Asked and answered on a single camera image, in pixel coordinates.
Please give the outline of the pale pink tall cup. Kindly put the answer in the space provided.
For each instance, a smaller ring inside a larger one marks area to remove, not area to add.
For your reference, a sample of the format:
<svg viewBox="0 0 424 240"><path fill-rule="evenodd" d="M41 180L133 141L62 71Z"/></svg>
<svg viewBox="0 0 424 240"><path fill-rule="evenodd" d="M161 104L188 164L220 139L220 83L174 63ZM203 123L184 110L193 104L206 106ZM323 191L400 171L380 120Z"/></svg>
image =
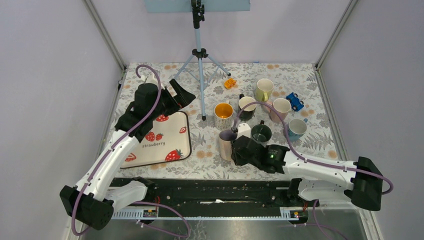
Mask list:
<svg viewBox="0 0 424 240"><path fill-rule="evenodd" d="M238 132L232 129L226 129L219 133L218 144L222 159L232 161L232 141L237 139Z"/></svg>

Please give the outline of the grey mug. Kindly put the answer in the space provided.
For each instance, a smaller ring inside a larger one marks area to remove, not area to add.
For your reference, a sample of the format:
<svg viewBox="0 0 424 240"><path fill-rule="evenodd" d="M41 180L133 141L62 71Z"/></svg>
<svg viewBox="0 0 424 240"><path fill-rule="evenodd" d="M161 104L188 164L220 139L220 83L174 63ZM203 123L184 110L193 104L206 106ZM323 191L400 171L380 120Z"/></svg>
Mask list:
<svg viewBox="0 0 424 240"><path fill-rule="evenodd" d="M272 138L272 130L261 120L259 124L251 129L251 139L264 147L269 143Z"/></svg>

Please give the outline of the black mug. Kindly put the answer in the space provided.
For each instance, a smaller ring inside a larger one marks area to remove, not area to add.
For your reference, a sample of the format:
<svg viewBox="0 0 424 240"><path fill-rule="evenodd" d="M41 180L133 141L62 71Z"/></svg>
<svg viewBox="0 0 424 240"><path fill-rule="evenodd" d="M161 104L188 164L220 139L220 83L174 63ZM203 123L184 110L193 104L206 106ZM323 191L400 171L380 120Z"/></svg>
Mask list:
<svg viewBox="0 0 424 240"><path fill-rule="evenodd" d="M256 100L253 97L245 96L243 93L239 95L238 110L240 112L239 119L248 121L252 119L256 110L256 104L251 104Z"/></svg>

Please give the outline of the floral mug orange inside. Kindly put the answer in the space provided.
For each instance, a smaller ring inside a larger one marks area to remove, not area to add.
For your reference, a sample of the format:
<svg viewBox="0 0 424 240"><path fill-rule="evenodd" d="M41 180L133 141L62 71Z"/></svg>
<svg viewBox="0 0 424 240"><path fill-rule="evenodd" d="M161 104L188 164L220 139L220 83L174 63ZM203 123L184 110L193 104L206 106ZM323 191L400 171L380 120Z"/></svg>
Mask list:
<svg viewBox="0 0 424 240"><path fill-rule="evenodd" d="M214 125L218 130L229 129L233 123L234 109L229 102L221 102L214 108Z"/></svg>

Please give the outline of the blue mug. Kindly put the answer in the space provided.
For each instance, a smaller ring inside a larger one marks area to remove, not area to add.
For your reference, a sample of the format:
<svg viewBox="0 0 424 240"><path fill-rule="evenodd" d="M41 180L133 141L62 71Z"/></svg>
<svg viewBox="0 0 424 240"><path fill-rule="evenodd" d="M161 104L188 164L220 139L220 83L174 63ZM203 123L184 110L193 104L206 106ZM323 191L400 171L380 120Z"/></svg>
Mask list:
<svg viewBox="0 0 424 240"><path fill-rule="evenodd" d="M288 139L290 142L298 141L308 130L308 119L295 118L288 123Z"/></svg>

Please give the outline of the pink mug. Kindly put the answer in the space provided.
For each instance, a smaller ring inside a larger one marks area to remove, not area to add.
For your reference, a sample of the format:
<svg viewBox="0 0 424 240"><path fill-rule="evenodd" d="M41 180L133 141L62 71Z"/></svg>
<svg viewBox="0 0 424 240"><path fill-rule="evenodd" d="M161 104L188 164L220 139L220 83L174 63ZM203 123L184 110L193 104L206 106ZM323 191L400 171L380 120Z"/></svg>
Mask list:
<svg viewBox="0 0 424 240"><path fill-rule="evenodd" d="M284 120L291 110L291 103L285 98L276 98L275 100L268 100L266 103L272 106L277 111L277 113L275 113L269 107L263 107L265 112L268 113L270 119L275 123L281 123L279 116L281 116Z"/></svg>

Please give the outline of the yellow mug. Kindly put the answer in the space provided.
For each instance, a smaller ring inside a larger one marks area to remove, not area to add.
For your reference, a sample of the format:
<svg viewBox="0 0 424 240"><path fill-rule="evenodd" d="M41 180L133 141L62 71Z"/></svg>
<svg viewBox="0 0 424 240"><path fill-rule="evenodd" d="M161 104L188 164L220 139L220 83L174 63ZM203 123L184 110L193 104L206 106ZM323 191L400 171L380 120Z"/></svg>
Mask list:
<svg viewBox="0 0 424 240"><path fill-rule="evenodd" d="M262 78L256 82L255 99L258 102L267 102L274 89L274 83L267 78Z"/></svg>

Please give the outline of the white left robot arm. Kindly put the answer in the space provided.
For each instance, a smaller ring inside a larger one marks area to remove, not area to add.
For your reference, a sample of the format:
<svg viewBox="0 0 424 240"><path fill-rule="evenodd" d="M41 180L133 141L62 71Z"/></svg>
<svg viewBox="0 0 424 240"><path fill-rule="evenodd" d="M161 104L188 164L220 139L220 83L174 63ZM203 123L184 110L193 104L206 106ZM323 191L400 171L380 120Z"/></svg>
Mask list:
<svg viewBox="0 0 424 240"><path fill-rule="evenodd" d="M61 189L59 197L71 217L73 228L75 221L80 221L94 230L101 230L119 210L138 201L144 206L154 202L154 190L141 177L114 190L109 187L128 155L152 130L153 122L161 115L178 112L196 99L176 80L169 83L174 95L158 83L140 84L134 100L118 119L109 143L93 166L74 186L65 185Z"/></svg>

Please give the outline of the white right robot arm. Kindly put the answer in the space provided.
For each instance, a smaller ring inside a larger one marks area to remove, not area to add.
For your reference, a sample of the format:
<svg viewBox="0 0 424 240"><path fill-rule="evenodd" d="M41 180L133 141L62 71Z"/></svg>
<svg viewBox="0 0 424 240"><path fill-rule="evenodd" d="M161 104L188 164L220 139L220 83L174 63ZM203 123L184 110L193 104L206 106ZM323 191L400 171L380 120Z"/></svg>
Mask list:
<svg viewBox="0 0 424 240"><path fill-rule="evenodd" d="M382 173L367 157L357 161L313 160L296 155L286 146L263 146L247 136L231 142L231 158L238 166L251 164L269 174L283 174L292 182L287 201L299 206L320 199L350 201L353 205L380 211L383 194Z"/></svg>

